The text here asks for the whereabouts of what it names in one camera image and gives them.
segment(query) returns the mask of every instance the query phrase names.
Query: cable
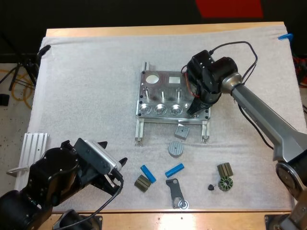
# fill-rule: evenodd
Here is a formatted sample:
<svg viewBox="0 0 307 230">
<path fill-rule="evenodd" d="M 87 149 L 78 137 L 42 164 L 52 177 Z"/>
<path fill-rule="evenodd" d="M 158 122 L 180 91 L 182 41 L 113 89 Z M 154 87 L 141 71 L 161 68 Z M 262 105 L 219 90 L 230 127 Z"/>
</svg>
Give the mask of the cable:
<svg viewBox="0 0 307 230">
<path fill-rule="evenodd" d="M 221 48 L 223 46 L 228 46 L 228 45 L 233 45 L 233 44 L 247 44 L 250 48 L 250 50 L 253 52 L 254 56 L 255 56 L 255 61 L 253 62 L 253 64 L 251 64 L 251 66 L 246 70 L 246 72 L 244 73 L 244 75 L 242 76 L 242 81 L 245 79 L 246 75 L 248 74 L 248 72 L 250 72 L 250 70 L 253 68 L 253 70 L 251 71 L 251 73 L 254 71 L 255 66 L 257 64 L 258 61 L 258 56 L 256 54 L 256 52 L 254 51 L 254 48 L 252 47 L 252 45 L 247 42 L 247 41 L 238 41 L 238 42 L 228 42 L 228 43 L 224 43 L 221 44 L 219 46 L 217 46 L 216 48 L 212 49 L 209 51 L 209 54 L 212 55 L 214 53 L 215 50 L 217 50 L 218 48 Z M 251 73 L 249 74 L 249 76 L 247 77 L 247 79 L 245 81 L 243 81 L 243 85 L 246 83 L 246 81 L 248 80 L 248 78 L 250 77 Z"/>
<path fill-rule="evenodd" d="M 0 72 L 7 73 L 7 74 L 4 76 L 4 78 L 2 78 L 1 82 L 4 81 L 10 74 L 12 74 L 12 72 L 13 72 L 15 69 L 16 69 L 16 67 L 13 68 L 13 69 L 11 69 L 11 70 L 9 70 L 9 71 L 8 71 L 8 70 L 5 70 L 5 69 L 0 69 Z M 14 89 L 15 89 L 15 85 L 17 84 L 17 82 L 14 82 L 14 83 L 13 83 L 11 94 L 12 94 L 12 97 L 13 97 L 16 101 L 19 101 L 19 102 L 24 101 L 25 105 L 26 105 L 29 109 L 32 109 L 32 107 L 31 107 L 30 104 L 28 103 L 27 99 L 29 99 L 29 97 L 32 95 L 33 88 L 28 87 L 29 85 L 31 85 L 31 82 L 30 82 L 28 79 L 25 78 L 27 74 L 28 74 L 28 73 L 25 73 L 24 75 L 20 75 L 20 74 L 17 74 L 17 75 L 16 75 L 16 76 L 18 77 L 18 78 L 16 78 L 16 80 L 21 81 L 21 79 L 24 79 L 25 81 L 21 81 L 21 82 L 24 82 L 24 83 L 27 84 L 27 85 L 23 85 L 23 84 L 20 84 L 20 83 L 19 83 L 20 85 L 23 85 L 23 86 L 24 86 L 24 89 L 23 89 L 23 98 L 21 99 L 21 98 L 18 98 L 18 97 L 15 96 Z M 26 92 L 27 92 L 27 89 L 28 89 L 28 88 L 30 88 L 30 93 L 29 93 L 28 96 L 26 96 Z"/>
<path fill-rule="evenodd" d="M 67 225 L 65 227 L 61 227 L 61 228 L 57 228 L 57 229 L 54 229 L 54 230 L 64 230 L 64 229 L 68 229 L 68 228 L 71 228 L 71 227 L 74 227 L 76 225 L 79 225 L 89 219 L 91 219 L 93 216 L 95 216 L 96 214 L 98 214 L 102 209 L 104 209 L 116 196 L 118 196 L 121 192 L 121 190 L 123 189 L 123 186 L 124 186 L 124 180 L 122 178 L 122 175 L 119 173 L 119 171 L 117 171 L 116 169 L 113 169 L 112 170 L 112 173 L 114 174 L 117 174 L 115 175 L 115 177 L 120 181 L 120 186 L 118 188 L 118 190 L 114 193 L 114 195 L 108 199 L 99 209 L 96 210 L 96 212 L 92 213 L 91 215 L 89 215 L 87 218 L 84 218 L 83 220 L 80 220 L 76 223 L 73 223 L 73 224 L 70 224 L 70 225 Z"/>
<path fill-rule="evenodd" d="M 242 113 L 242 115 L 251 123 L 252 126 L 254 126 L 254 128 L 256 129 L 256 131 L 259 133 L 261 139 L 263 140 L 263 142 L 270 148 L 270 149 L 274 149 L 264 138 L 264 136 L 262 135 L 262 133 L 260 132 L 260 130 L 258 129 L 258 127 L 249 119 L 249 117 L 243 112 L 243 109 L 240 105 L 238 105 L 240 112 Z"/>
<path fill-rule="evenodd" d="M 189 81 L 188 81 L 188 74 L 187 74 L 187 71 L 183 72 L 183 69 L 184 69 L 185 67 L 187 67 L 187 65 L 183 66 L 183 67 L 181 68 L 181 71 L 180 71 L 180 72 L 181 72 L 182 74 L 184 74 L 185 77 L 186 77 L 186 84 L 187 84 L 187 87 L 188 87 L 188 91 L 189 91 L 189 93 L 192 94 L 194 97 L 199 98 L 199 96 L 196 95 L 196 94 L 194 94 L 194 93 L 192 92 L 192 90 L 191 90 L 191 87 L 190 87 L 190 84 L 189 84 Z"/>
<path fill-rule="evenodd" d="M 250 48 L 250 50 L 252 51 L 252 53 L 255 56 L 255 61 L 253 62 L 253 64 L 251 64 L 251 66 L 246 70 L 246 72 L 244 73 L 243 77 L 242 77 L 242 84 L 244 85 L 246 83 L 246 81 L 249 79 L 249 77 L 251 76 L 251 74 L 253 73 L 256 65 L 257 65 L 257 61 L 258 61 L 258 56 L 256 54 L 256 52 L 254 51 L 252 45 L 247 42 L 247 41 L 238 41 L 238 42 L 229 42 L 229 43 L 225 43 L 225 44 L 221 44 L 219 46 L 217 46 L 216 48 L 212 49 L 209 51 L 209 54 L 212 55 L 214 53 L 215 50 L 217 50 L 220 47 L 223 46 L 227 46 L 227 45 L 233 45 L 233 44 L 247 44 Z M 259 133 L 261 139 L 263 140 L 263 142 L 270 148 L 273 149 L 273 147 L 266 141 L 266 139 L 264 138 L 263 134 L 260 132 L 260 130 L 258 129 L 258 127 L 249 119 L 249 117 L 244 113 L 242 107 L 240 105 L 238 105 L 239 110 L 241 112 L 241 114 L 251 123 L 251 125 L 255 128 L 255 130 Z"/>
<path fill-rule="evenodd" d="M 186 83 L 187 83 L 187 86 L 188 86 L 188 91 L 196 98 L 199 98 L 198 95 L 196 95 L 195 93 L 192 92 L 191 88 L 190 88 L 190 84 L 189 84 L 189 81 L 188 81 L 188 74 L 187 74 L 187 71 L 185 72 L 185 76 L 186 76 Z"/>
</svg>

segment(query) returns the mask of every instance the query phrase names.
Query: blue plastic part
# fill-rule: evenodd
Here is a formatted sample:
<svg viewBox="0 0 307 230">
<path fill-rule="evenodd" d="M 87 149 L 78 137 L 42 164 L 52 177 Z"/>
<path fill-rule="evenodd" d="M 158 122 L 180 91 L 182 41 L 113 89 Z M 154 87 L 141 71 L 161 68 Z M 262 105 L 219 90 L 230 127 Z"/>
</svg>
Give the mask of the blue plastic part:
<svg viewBox="0 0 307 230">
<path fill-rule="evenodd" d="M 156 181 L 153 174 L 149 171 L 149 169 L 145 165 L 142 165 L 141 170 L 152 184 Z"/>
<path fill-rule="evenodd" d="M 181 163 L 177 166 L 175 166 L 174 168 L 168 170 L 166 173 L 165 173 L 165 176 L 168 178 L 172 175 L 174 175 L 175 173 L 179 172 L 180 170 L 183 170 L 184 169 L 184 165 Z"/>
<path fill-rule="evenodd" d="M 293 34 L 284 34 L 278 37 L 279 40 L 289 39 L 290 42 L 292 42 Z"/>
</svg>

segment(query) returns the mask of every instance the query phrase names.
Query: gear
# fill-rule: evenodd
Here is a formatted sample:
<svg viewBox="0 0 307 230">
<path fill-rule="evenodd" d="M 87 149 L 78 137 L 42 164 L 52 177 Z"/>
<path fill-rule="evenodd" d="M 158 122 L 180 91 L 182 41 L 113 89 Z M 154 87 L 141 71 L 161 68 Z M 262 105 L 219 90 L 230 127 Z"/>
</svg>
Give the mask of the gear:
<svg viewBox="0 0 307 230">
<path fill-rule="evenodd" d="M 226 192 L 232 188 L 234 182 L 229 176 L 223 176 L 219 182 L 219 189 Z"/>
</svg>

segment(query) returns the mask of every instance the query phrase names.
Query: red object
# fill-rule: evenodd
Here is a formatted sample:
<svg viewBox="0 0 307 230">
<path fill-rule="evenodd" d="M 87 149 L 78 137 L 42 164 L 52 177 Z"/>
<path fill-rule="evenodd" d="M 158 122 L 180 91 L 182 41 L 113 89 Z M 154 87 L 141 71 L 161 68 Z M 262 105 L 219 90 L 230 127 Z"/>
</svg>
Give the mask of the red object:
<svg viewBox="0 0 307 230">
<path fill-rule="evenodd" d="M 203 18 L 263 18 L 260 0 L 196 0 Z"/>
</svg>

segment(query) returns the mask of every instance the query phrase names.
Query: wooden table edge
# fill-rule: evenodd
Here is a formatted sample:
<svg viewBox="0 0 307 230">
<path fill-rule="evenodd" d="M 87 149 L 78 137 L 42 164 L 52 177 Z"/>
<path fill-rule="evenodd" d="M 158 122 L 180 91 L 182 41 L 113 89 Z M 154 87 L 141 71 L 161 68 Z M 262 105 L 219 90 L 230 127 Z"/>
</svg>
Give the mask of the wooden table edge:
<svg viewBox="0 0 307 230">
<path fill-rule="evenodd" d="M 192 25 L 157 25 L 127 27 L 92 27 L 92 28 L 61 28 L 47 29 L 47 37 L 97 37 L 123 35 L 186 35 L 208 32 L 221 32 L 265 26 L 284 25 L 283 22 L 257 23 L 220 23 Z"/>
<path fill-rule="evenodd" d="M 102 213 L 103 230 L 265 230 L 265 215 L 289 212 L 149 212 Z M 51 230 L 61 214 L 53 214 L 39 230 Z"/>
</svg>

